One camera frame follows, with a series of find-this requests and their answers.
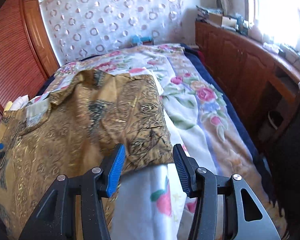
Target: white pillow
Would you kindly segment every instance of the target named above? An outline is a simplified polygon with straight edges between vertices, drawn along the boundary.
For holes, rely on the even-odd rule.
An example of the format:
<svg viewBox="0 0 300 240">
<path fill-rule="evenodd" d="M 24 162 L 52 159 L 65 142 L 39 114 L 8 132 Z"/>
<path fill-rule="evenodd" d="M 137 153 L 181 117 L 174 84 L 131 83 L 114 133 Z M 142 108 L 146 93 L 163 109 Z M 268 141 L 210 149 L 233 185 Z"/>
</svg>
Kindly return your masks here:
<svg viewBox="0 0 300 240">
<path fill-rule="evenodd" d="M 29 102 L 29 96 L 18 97 L 12 104 L 10 111 L 16 111 L 18 109 L 23 108 Z"/>
</svg>

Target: bed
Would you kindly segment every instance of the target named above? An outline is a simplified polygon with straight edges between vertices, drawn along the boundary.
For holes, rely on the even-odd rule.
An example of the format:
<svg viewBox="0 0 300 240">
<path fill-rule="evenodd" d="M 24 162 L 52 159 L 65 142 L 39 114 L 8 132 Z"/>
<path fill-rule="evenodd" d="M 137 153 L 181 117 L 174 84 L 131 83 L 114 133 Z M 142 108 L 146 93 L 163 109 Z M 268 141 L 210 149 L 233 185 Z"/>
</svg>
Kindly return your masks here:
<svg viewBox="0 0 300 240">
<path fill-rule="evenodd" d="M 271 176 L 230 101 L 204 68 L 202 55 L 179 44 L 138 46 L 71 62 L 56 71 L 30 101 L 65 90 L 82 70 L 117 75 L 151 74 L 157 80 L 171 144 L 180 143 L 200 166 L 214 174 L 241 174 L 258 196 L 282 238 L 284 211 L 278 207 Z M 119 239 L 187 239 L 196 200 L 186 198 L 174 164 L 152 166 L 121 178 L 111 237 Z M 218 198 L 216 239 L 221 239 L 223 201 Z"/>
</svg>

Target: floral blanket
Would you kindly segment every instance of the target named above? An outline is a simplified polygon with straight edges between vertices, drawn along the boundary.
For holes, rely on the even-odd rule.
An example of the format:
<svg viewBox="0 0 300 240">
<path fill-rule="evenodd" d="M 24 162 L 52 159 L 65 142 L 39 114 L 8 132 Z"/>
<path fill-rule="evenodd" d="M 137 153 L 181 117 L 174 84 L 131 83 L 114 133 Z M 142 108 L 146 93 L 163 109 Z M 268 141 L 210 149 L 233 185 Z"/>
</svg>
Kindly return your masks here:
<svg viewBox="0 0 300 240">
<path fill-rule="evenodd" d="M 179 44 L 138 46 L 68 63 L 57 70 L 47 91 L 67 87 L 72 77 L 84 69 L 101 69 L 111 74 L 153 73 L 163 88 L 161 98 L 171 143 L 181 143 L 199 166 L 214 174 L 241 174 L 266 208 L 279 235 L 284 235 L 286 221 L 279 216 L 278 205 L 273 205 L 263 190 L 262 178 L 227 113 L 223 94 L 198 74 Z M 48 92 L 32 102 L 47 96 Z M 174 164 L 144 169 L 122 179 L 111 237 L 187 239 L 195 205 L 196 200 L 186 198 L 182 192 Z M 222 214 L 220 199 L 216 239 L 222 237 Z"/>
</svg>

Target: gold patterned cloth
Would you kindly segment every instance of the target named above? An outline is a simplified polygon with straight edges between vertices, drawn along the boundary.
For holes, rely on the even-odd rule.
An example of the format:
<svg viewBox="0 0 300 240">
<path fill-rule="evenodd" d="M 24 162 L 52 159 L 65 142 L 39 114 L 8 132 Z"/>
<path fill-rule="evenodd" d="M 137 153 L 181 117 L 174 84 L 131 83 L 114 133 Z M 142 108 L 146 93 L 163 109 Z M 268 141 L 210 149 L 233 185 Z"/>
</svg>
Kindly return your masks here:
<svg viewBox="0 0 300 240">
<path fill-rule="evenodd" d="M 150 75 L 78 73 L 65 90 L 51 93 L 44 108 L 7 111 L 1 142 L 0 217 L 18 239 L 37 203 L 59 174 L 84 174 L 117 143 L 126 147 L 122 174 L 172 163 L 163 107 Z M 104 201 L 109 226 L 115 199 Z"/>
</svg>

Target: wooden wardrobe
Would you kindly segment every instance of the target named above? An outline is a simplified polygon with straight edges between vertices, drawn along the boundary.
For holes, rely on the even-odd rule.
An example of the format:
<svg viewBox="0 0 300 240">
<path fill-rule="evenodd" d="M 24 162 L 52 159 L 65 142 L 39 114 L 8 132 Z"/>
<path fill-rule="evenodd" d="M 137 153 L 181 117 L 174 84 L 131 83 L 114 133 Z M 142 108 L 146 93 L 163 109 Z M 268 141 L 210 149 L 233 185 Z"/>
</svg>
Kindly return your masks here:
<svg viewBox="0 0 300 240">
<path fill-rule="evenodd" d="M 19 96 L 33 98 L 59 67 L 37 0 L 6 0 L 0 8 L 0 120 Z"/>
</svg>

